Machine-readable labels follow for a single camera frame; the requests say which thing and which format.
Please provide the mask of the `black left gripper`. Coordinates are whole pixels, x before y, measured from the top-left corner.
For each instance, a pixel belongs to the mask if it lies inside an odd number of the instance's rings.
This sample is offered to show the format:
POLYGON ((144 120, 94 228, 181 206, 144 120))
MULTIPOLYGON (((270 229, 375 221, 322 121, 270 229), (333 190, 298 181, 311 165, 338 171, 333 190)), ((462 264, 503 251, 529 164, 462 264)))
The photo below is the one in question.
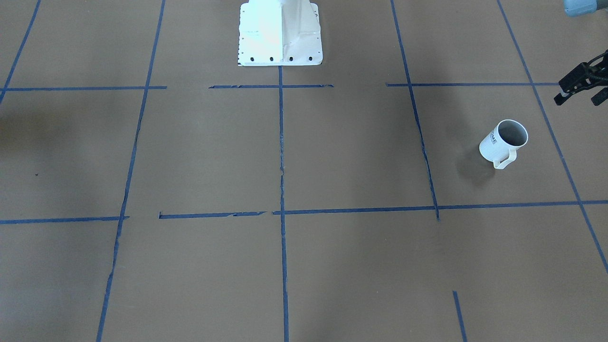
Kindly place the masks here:
POLYGON ((573 95, 595 87, 601 89, 591 97, 591 103, 594 106, 603 104, 608 97, 608 52, 581 62, 561 78, 559 86, 560 92, 553 98, 557 106, 563 105, 573 95))

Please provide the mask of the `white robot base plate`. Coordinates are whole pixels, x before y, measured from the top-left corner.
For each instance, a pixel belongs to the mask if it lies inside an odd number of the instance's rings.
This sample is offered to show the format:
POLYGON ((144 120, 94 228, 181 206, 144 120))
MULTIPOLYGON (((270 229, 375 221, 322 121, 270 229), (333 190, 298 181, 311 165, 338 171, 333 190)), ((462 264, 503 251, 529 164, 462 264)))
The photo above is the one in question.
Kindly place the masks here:
POLYGON ((239 8, 238 30, 241 67, 322 64, 319 7, 310 0, 249 0, 239 8))

